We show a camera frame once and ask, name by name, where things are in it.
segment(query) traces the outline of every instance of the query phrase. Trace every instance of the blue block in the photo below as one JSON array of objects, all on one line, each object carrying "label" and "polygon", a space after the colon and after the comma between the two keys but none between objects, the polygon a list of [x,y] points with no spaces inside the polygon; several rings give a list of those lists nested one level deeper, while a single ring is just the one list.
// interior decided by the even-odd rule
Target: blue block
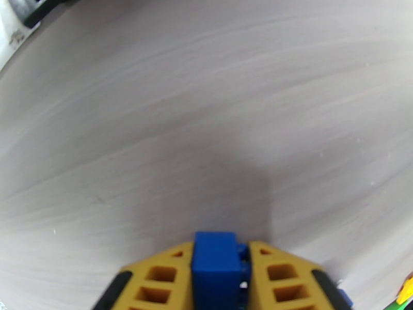
[{"label": "blue block", "polygon": [[350,297],[347,295],[347,293],[346,293],[343,289],[341,289],[341,288],[338,288],[338,291],[340,292],[341,296],[345,299],[345,301],[347,302],[348,306],[349,306],[349,307],[352,307],[352,306],[353,306],[353,302],[352,302],[352,300],[350,299]]},{"label": "blue block", "polygon": [[238,309],[243,280],[239,248],[231,232],[195,234],[191,264],[195,310]]}]

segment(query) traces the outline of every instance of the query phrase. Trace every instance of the green object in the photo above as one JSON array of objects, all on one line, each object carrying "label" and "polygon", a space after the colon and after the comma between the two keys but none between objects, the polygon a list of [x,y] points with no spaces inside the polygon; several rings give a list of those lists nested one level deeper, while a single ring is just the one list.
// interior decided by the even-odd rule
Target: green object
[{"label": "green object", "polygon": [[387,307],[385,307],[384,310],[403,310],[407,305],[408,305],[408,300],[406,300],[402,304],[398,304],[395,300],[391,304],[389,304]]}]

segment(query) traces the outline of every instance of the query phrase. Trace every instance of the black object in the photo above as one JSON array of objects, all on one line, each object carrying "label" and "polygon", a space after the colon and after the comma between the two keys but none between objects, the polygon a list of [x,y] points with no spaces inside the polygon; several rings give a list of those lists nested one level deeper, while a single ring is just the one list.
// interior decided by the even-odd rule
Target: black object
[{"label": "black object", "polygon": [[413,310],[413,300],[404,308],[404,310]]},{"label": "black object", "polygon": [[110,310],[119,298],[122,290],[132,277],[132,272],[125,271],[116,275],[92,310]]},{"label": "black object", "polygon": [[33,28],[57,5],[66,0],[9,0],[22,23]]},{"label": "black object", "polygon": [[312,270],[311,273],[335,310],[351,310],[351,307],[326,273],[320,270]]}]

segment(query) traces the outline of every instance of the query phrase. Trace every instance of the blue plastic part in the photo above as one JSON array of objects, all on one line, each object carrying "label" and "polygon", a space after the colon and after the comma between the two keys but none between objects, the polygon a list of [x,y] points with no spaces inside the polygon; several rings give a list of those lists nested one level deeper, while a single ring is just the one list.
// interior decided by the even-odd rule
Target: blue plastic part
[{"label": "blue plastic part", "polygon": [[248,284],[251,279],[252,266],[251,259],[249,256],[249,248],[246,244],[238,244],[238,255],[241,260],[241,281],[247,283],[247,287],[240,286],[240,300],[239,300],[239,310],[244,310],[247,308],[248,304]]},{"label": "blue plastic part", "polygon": [[341,296],[345,299],[345,301],[347,302],[347,304],[348,304],[348,306],[349,307],[352,307],[353,306],[353,302],[352,302],[352,300],[350,299],[350,297],[347,295],[347,293],[343,290],[343,289],[341,289],[341,288],[337,288],[338,289],[338,291],[340,292],[340,294],[341,294]]},{"label": "blue plastic part", "polygon": [[242,306],[245,292],[240,283],[248,278],[243,274],[248,256],[248,249],[237,244],[232,232],[195,234],[191,264],[195,310],[238,310]]}]

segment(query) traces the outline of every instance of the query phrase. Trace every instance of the rectangular hole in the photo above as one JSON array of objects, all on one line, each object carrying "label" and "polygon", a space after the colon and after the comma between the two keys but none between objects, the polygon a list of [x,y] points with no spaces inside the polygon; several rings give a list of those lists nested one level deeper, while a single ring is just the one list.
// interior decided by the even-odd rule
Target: rectangular hole
[{"label": "rectangular hole", "polygon": [[303,285],[275,288],[274,295],[278,302],[296,300],[309,296]]},{"label": "rectangular hole", "polygon": [[141,287],[136,295],[136,299],[154,303],[167,303],[170,293],[170,290]]},{"label": "rectangular hole", "polygon": [[267,268],[267,272],[270,281],[298,277],[294,267],[290,264],[271,265]]},{"label": "rectangular hole", "polygon": [[145,279],[158,282],[174,282],[177,270],[170,267],[153,267],[146,274]]}]

